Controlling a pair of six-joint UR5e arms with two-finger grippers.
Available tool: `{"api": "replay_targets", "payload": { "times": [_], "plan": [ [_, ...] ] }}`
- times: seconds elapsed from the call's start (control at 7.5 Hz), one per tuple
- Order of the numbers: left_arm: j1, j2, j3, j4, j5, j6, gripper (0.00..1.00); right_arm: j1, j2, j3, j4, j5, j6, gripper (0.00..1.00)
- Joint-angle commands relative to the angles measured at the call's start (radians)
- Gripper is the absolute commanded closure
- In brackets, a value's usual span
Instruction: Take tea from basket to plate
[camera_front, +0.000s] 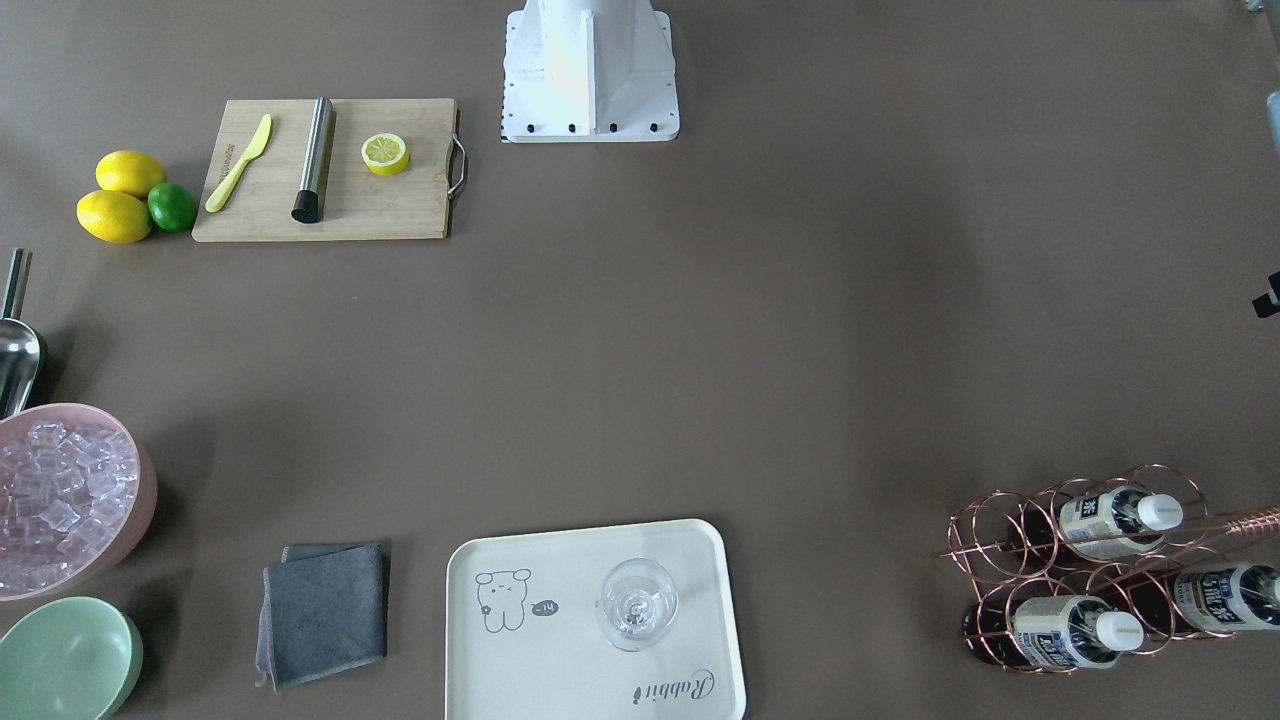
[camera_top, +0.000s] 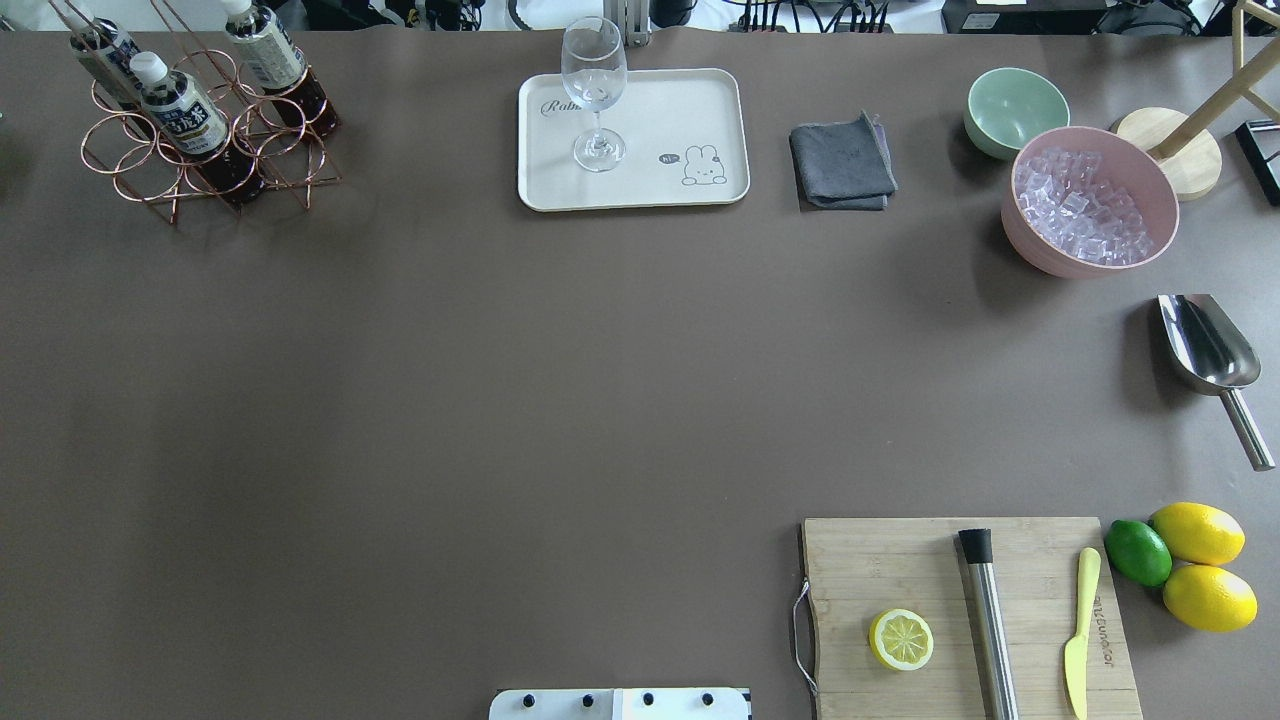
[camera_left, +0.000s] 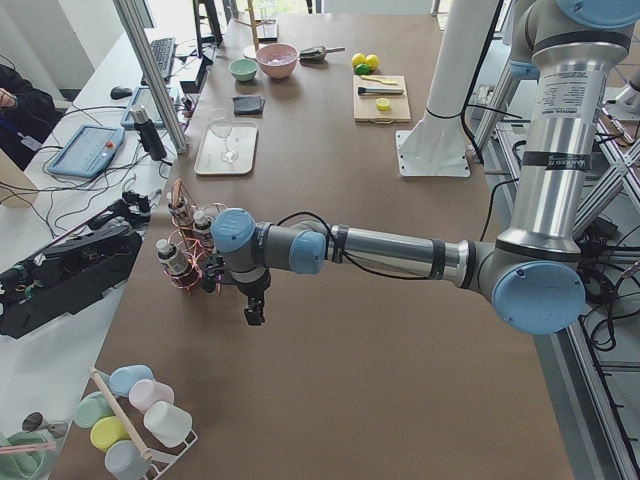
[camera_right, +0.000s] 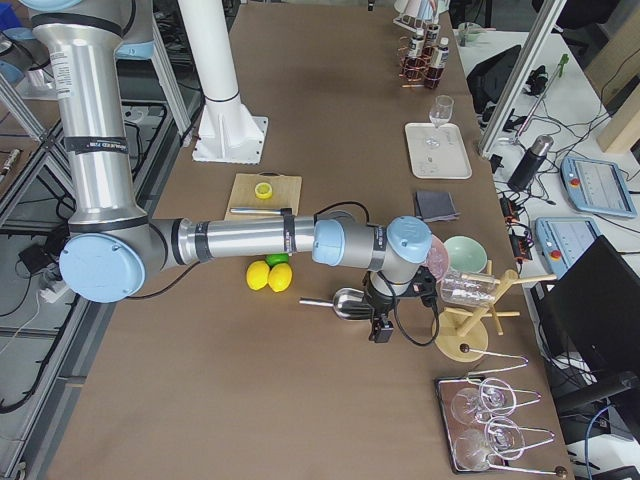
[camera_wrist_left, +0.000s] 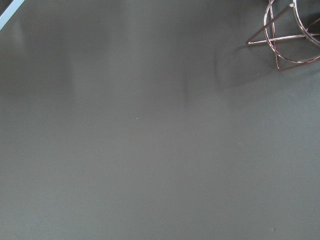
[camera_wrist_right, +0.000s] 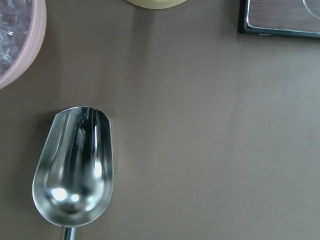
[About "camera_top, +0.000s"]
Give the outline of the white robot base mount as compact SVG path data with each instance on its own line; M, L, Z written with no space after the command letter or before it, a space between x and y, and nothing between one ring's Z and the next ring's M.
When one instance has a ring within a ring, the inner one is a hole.
M751 719L750 691L732 687L508 689L489 719Z

